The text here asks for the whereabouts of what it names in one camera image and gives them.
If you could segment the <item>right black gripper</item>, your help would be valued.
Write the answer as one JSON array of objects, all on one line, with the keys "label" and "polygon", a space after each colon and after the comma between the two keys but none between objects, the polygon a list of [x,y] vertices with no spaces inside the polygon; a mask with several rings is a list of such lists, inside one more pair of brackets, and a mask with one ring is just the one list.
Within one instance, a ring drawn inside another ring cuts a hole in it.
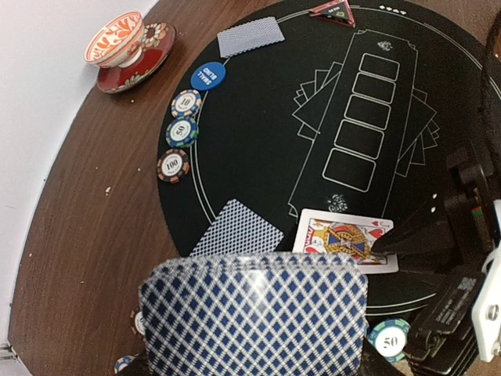
[{"label": "right black gripper", "polygon": [[401,270],[441,277],[408,333],[411,368],[468,368],[480,359],[471,311],[482,266],[500,244],[500,202],[473,146],[450,154],[446,166],[452,186],[444,203],[433,195],[372,246],[375,255],[396,255]]}]

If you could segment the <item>jack of hearts card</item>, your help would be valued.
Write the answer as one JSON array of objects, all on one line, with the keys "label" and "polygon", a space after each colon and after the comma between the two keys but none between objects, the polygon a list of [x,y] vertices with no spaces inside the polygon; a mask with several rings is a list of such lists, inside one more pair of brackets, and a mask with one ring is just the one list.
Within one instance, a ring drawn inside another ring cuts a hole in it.
[{"label": "jack of hearts card", "polygon": [[394,227],[389,219],[303,209],[293,253],[350,255],[365,274],[396,273],[397,255],[377,256],[373,245]]}]

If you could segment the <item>green chip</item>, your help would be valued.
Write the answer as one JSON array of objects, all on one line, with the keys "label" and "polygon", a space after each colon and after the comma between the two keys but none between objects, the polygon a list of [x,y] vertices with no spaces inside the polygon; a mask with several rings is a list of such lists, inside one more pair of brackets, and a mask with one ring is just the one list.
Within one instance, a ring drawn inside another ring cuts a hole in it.
[{"label": "green chip", "polygon": [[176,118],[167,127],[165,139],[172,148],[186,148],[193,145],[199,136],[199,127],[190,116]]},{"label": "green chip", "polygon": [[397,363],[405,357],[411,325],[403,319],[388,319],[376,325],[369,334],[369,343],[389,363]]}]

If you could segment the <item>grey card deck box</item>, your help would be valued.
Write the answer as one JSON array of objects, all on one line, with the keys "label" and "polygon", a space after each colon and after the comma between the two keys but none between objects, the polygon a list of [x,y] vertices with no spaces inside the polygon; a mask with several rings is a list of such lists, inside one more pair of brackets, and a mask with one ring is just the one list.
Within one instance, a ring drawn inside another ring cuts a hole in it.
[{"label": "grey card deck box", "polygon": [[354,375],[368,280],[347,255],[177,258],[139,288],[153,375]]}]

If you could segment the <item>card dealt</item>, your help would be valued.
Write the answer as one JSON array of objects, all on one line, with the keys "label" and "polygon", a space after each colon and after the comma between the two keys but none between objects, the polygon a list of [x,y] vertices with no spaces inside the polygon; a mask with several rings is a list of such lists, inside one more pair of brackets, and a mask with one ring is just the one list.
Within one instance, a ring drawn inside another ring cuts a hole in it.
[{"label": "card dealt", "polygon": [[228,201],[190,252],[191,258],[276,249],[284,234],[237,199]]},{"label": "card dealt", "polygon": [[267,45],[283,42],[285,37],[273,16],[252,20],[217,34],[221,58],[230,58]]}]

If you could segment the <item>triangular all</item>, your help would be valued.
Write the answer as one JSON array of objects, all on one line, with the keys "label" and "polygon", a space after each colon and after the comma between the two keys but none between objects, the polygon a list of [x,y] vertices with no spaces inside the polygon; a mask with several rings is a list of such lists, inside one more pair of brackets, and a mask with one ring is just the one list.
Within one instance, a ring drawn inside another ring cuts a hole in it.
[{"label": "triangular all", "polygon": [[351,6],[347,0],[334,0],[318,5],[310,9],[308,15],[349,27],[356,26]]}]

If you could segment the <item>orange chip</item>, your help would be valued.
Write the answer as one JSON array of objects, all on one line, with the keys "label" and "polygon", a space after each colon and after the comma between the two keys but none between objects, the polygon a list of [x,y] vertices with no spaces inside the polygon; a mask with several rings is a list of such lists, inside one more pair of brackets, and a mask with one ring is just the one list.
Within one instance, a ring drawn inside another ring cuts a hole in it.
[{"label": "orange chip", "polygon": [[157,162],[157,177],[166,183],[178,183],[189,170],[189,156],[181,149],[167,150]]},{"label": "orange chip", "polygon": [[139,306],[136,306],[129,315],[130,328],[133,334],[140,338],[143,342],[145,340],[145,328],[144,328],[144,318],[142,316],[142,310]]}]

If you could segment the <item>blue small blind button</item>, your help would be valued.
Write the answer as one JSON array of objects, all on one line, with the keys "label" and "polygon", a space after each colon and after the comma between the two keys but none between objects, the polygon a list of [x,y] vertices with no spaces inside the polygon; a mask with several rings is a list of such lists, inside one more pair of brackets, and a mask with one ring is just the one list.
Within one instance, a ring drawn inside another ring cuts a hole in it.
[{"label": "blue small blind button", "polygon": [[226,76],[226,68],[220,62],[208,62],[199,66],[190,78],[193,89],[198,91],[210,91],[217,88]]}]

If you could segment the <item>blue white poker chip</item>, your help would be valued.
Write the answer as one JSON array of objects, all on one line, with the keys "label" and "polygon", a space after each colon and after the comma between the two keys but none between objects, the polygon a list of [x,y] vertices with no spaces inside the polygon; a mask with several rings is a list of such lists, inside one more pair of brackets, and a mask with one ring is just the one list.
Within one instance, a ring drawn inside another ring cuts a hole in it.
[{"label": "blue white poker chip", "polygon": [[201,94],[195,89],[180,92],[171,102],[171,115],[174,118],[194,116],[202,105]]}]

